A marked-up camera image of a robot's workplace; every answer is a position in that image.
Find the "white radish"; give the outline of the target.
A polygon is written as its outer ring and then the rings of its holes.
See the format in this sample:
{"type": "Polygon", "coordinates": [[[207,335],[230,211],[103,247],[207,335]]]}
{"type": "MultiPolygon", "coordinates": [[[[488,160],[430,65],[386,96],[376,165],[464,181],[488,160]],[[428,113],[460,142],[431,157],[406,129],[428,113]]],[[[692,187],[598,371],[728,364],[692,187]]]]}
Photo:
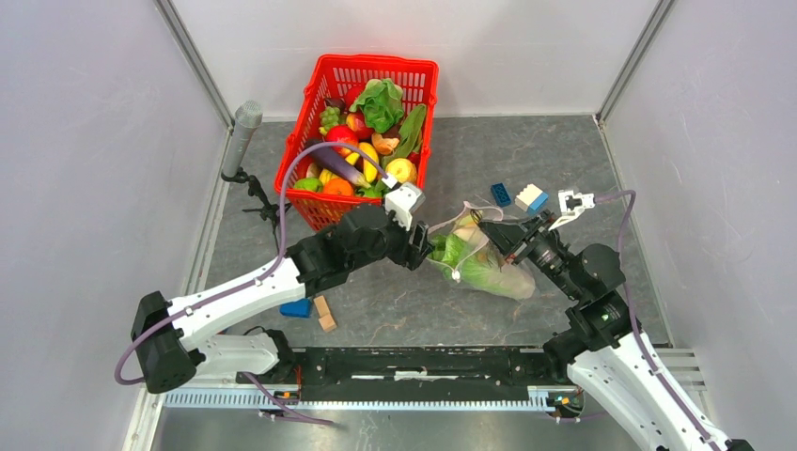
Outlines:
{"type": "Polygon", "coordinates": [[[470,224],[457,227],[453,234],[462,240],[470,250],[478,250],[489,242],[489,239],[480,230],[477,224],[470,224]]]}

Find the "clear zip top bag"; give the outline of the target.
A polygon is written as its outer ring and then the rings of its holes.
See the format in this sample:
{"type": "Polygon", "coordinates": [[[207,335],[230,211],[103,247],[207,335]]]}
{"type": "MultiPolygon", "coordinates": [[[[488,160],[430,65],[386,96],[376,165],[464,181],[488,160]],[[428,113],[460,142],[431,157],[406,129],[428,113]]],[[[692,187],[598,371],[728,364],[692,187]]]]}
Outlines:
{"type": "Polygon", "coordinates": [[[506,262],[479,228],[484,220],[505,218],[504,211],[495,205],[477,206],[465,201],[458,215],[429,228],[432,251],[427,261],[454,287],[516,301],[533,297],[536,281],[532,272],[524,265],[506,262]]]}

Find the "green romaine lettuce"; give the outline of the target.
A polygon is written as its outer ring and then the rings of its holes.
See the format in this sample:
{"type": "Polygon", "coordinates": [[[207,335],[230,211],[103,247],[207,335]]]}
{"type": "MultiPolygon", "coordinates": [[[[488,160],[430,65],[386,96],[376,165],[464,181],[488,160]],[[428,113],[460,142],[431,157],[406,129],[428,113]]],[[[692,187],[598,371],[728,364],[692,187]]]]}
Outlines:
{"type": "Polygon", "coordinates": [[[536,291],[532,273],[508,264],[487,243],[470,250],[453,232],[431,239],[433,250],[427,260],[454,287],[470,288],[517,301],[531,298],[536,291]]]}

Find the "yellow lemon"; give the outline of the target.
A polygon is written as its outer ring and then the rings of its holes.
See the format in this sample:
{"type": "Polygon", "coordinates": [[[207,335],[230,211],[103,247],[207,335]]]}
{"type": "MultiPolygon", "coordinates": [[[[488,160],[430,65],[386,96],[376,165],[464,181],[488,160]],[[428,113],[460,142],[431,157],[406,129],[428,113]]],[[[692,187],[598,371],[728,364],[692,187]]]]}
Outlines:
{"type": "Polygon", "coordinates": [[[417,168],[409,159],[396,158],[386,165],[385,171],[400,183],[417,182],[417,168]]]}

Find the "purple eggplant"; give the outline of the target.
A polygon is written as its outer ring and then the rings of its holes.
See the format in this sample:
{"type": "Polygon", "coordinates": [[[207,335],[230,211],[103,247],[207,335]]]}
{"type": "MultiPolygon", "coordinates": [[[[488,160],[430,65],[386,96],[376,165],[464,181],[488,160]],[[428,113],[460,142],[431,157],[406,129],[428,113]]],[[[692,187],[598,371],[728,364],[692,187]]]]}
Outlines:
{"type": "Polygon", "coordinates": [[[359,171],[353,163],[347,163],[346,160],[333,149],[331,144],[322,142],[318,139],[310,139],[305,144],[305,149],[308,148],[314,149],[313,152],[309,153],[309,156],[322,168],[330,170],[332,173],[357,187],[371,187],[371,183],[367,181],[366,176],[359,171]]]}

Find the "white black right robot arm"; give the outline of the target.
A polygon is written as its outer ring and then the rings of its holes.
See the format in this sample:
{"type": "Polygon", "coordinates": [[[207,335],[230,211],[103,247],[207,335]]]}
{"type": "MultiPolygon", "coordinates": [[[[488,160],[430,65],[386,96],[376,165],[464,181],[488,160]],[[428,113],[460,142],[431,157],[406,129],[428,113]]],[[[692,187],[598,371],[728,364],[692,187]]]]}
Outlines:
{"type": "Polygon", "coordinates": [[[532,264],[574,302],[568,330],[543,346],[542,368],[555,383],[573,382],[593,397],[643,450],[749,450],[690,399],[618,289],[620,255],[604,244],[574,254],[545,211],[525,220],[478,223],[507,262],[532,264]]]}

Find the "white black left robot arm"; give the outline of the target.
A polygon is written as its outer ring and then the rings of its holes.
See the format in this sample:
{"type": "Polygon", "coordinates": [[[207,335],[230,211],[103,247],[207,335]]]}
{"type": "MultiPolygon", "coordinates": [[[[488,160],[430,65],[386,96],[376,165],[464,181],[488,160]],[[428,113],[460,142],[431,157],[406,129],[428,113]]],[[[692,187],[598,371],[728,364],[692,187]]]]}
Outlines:
{"type": "Polygon", "coordinates": [[[201,347],[231,325],[341,286],[352,272],[384,258],[416,269],[430,252],[426,227],[412,223],[419,204],[361,204],[264,268],[194,295],[171,300],[159,291],[145,295],[133,320],[132,345],[123,356],[136,356],[139,380],[150,393],[165,393],[218,361],[218,351],[201,347]]]}

